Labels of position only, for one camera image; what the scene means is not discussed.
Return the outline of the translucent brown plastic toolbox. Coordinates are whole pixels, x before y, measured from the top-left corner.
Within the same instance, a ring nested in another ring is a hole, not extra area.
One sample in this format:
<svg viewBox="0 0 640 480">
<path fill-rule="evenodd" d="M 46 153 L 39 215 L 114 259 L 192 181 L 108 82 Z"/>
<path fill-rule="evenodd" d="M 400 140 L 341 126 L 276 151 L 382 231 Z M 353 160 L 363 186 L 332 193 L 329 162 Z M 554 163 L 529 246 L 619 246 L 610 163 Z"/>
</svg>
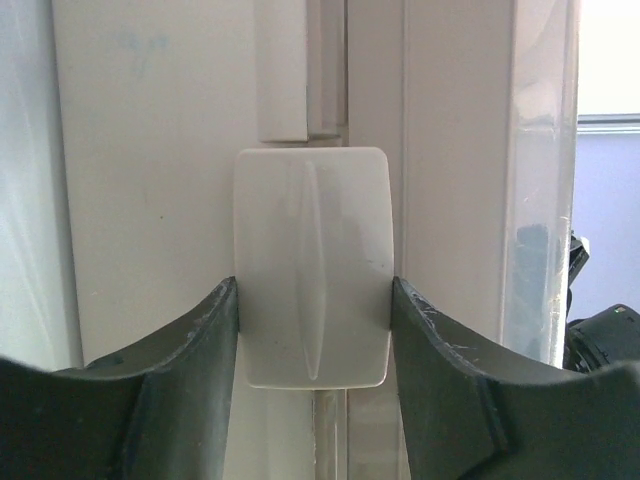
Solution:
<svg viewBox="0 0 640 480">
<path fill-rule="evenodd" d="M 219 479 L 415 479 L 393 281 L 560 369 L 576 1 L 5 1 L 1 362 L 233 278 Z"/>
</svg>

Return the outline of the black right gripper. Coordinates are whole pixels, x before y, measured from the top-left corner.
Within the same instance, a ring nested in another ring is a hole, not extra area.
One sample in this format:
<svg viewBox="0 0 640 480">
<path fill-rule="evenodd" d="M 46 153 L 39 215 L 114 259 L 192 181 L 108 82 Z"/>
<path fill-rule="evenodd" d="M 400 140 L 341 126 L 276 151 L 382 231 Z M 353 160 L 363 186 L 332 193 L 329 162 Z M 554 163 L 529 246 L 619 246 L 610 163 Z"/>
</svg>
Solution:
<svg viewBox="0 0 640 480">
<path fill-rule="evenodd" d="M 568 322 L 563 368 L 590 373 L 619 362 L 639 361 L 639 313 L 614 304 L 589 318 Z"/>
</svg>

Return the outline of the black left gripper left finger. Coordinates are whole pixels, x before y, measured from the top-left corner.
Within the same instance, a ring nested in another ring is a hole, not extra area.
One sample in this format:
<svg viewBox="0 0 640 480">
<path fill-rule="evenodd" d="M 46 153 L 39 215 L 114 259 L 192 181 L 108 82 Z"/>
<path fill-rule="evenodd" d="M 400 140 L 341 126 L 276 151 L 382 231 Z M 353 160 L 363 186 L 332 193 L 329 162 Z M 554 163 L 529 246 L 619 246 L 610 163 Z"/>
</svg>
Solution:
<svg viewBox="0 0 640 480">
<path fill-rule="evenodd" d="M 83 368 L 1 362 L 5 479 L 219 479 L 238 339 L 233 278 Z"/>
</svg>

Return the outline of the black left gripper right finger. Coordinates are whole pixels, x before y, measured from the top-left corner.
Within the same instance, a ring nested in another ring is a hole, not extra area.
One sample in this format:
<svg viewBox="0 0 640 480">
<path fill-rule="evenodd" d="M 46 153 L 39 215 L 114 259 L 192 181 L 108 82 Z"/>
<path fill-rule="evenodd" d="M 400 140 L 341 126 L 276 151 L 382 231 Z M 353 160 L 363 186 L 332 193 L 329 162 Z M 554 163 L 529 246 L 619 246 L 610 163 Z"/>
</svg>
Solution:
<svg viewBox="0 0 640 480">
<path fill-rule="evenodd" d="M 392 341 L 415 479 L 635 479 L 639 366 L 563 370 L 507 349 L 395 278 Z"/>
</svg>

